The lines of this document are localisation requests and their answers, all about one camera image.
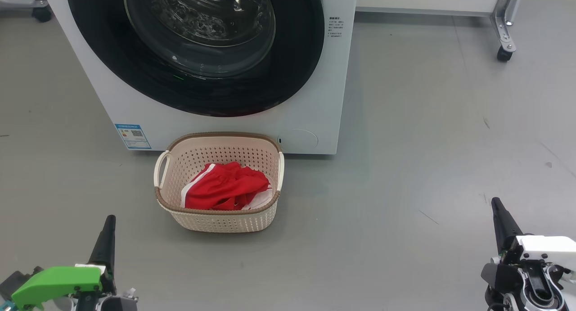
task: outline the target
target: basket handle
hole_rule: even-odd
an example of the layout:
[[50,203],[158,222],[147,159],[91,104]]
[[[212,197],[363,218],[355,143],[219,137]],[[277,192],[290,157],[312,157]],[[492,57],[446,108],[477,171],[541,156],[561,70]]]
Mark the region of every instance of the basket handle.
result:
[[284,182],[284,154],[282,151],[278,152],[280,159],[278,159],[278,191],[282,190],[282,183]]
[[[164,161],[165,158],[166,158],[166,165],[164,165],[164,174],[162,174],[162,179],[160,179],[160,166],[162,166],[162,162]],[[162,186],[164,186],[164,179],[166,178],[166,173],[168,171],[168,164],[170,163],[171,158],[172,155],[170,155],[170,151],[167,150],[161,153],[160,157],[158,157],[158,160],[156,160],[156,166],[154,166],[154,187],[162,189]]]

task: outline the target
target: brown rim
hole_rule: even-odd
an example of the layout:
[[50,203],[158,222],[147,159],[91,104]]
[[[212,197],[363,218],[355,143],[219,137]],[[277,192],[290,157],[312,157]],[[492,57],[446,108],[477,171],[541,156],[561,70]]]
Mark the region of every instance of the brown rim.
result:
[[282,151],[282,149],[280,149],[280,146],[278,145],[278,143],[276,143],[276,141],[274,141],[271,137],[267,137],[267,136],[263,136],[263,135],[258,135],[255,133],[243,133],[243,132],[204,132],[204,133],[191,133],[189,135],[185,135],[185,136],[181,136],[178,139],[176,139],[173,143],[171,143],[168,146],[168,151],[172,151],[172,149],[174,149],[174,147],[181,143],[184,140],[187,139],[192,139],[195,137],[251,137],[254,139],[262,139],[262,140],[266,140],[268,142],[270,142],[271,144],[274,145],[274,147],[276,147],[276,150],[278,150],[278,153],[280,151]]
[[[184,140],[187,139],[192,139],[192,138],[196,138],[196,137],[251,137],[251,138],[255,138],[255,139],[262,139],[262,140],[266,140],[268,142],[270,142],[271,144],[274,145],[274,147],[276,148],[276,150],[278,150],[278,152],[280,153],[280,151],[282,151],[282,149],[280,149],[280,146],[278,145],[278,143],[276,143],[276,141],[272,140],[272,138],[267,137],[267,136],[263,136],[263,135],[258,135],[255,133],[243,133],[243,132],[204,132],[204,133],[191,133],[189,135],[185,135],[185,136],[181,136],[178,139],[176,139],[174,142],[172,142],[169,146],[168,146],[168,151],[172,151],[172,149],[174,149],[174,147],[181,143]],[[162,204],[162,206],[164,208],[166,208],[167,210],[173,211],[173,212],[180,212],[180,213],[189,213],[189,214],[203,214],[203,215],[247,215],[247,214],[255,214],[255,213],[260,213],[262,211],[267,210],[268,208],[270,208],[272,206],[272,204],[274,204],[276,202],[276,200],[278,200],[278,197],[280,196],[280,191],[277,190],[276,193],[274,194],[274,196],[272,197],[272,199],[270,200],[270,202],[268,202],[265,206],[263,207],[259,207],[255,210],[246,210],[246,211],[214,211],[214,210],[196,210],[196,209],[192,209],[192,208],[183,208],[183,207],[174,207],[169,205],[160,195],[160,188],[158,188],[158,186],[154,187],[154,192],[156,192],[156,199],[158,200],[158,202],[160,204]]]
[[154,188],[154,191],[156,192],[156,199],[158,200],[158,202],[160,202],[160,204],[162,204],[163,207],[165,207],[167,210],[173,211],[173,212],[181,212],[181,213],[187,213],[187,214],[203,214],[203,215],[247,215],[247,214],[256,214],[256,213],[260,213],[262,211],[268,210],[268,208],[270,208],[272,206],[272,204],[274,204],[274,202],[276,202],[276,200],[278,200],[278,197],[280,196],[280,191],[277,190],[276,193],[274,194],[274,196],[272,197],[272,200],[270,200],[270,202],[268,202],[265,206],[263,207],[259,207],[257,209],[254,210],[245,210],[245,211],[214,211],[214,210],[196,210],[193,208],[183,208],[183,207],[173,207],[168,205],[168,203],[162,198],[162,196],[160,195],[160,188],[158,188],[158,186],[156,186]]

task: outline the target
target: washing machine door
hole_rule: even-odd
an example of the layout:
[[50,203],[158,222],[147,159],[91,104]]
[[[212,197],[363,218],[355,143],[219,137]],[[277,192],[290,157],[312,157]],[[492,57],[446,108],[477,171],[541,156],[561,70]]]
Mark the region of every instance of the washing machine door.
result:
[[68,0],[86,42],[142,94],[233,117],[281,104],[324,43],[321,0]]

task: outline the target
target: laundry basket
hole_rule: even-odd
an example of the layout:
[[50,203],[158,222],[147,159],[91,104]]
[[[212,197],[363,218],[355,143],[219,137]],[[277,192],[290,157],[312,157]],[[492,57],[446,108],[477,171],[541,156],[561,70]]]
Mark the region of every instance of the laundry basket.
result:
[[[180,206],[180,192],[207,163],[239,162],[271,179],[275,194],[255,210],[194,210]],[[284,155],[270,138],[249,133],[195,133],[174,141],[154,168],[156,199],[186,229],[239,233],[265,229],[274,220],[284,178]]]

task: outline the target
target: washing machine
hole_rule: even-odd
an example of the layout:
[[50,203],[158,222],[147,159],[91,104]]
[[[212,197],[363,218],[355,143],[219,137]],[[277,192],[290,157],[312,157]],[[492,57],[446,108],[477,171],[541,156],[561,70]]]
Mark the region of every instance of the washing machine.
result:
[[48,0],[128,149],[196,132],[337,151],[356,0]]

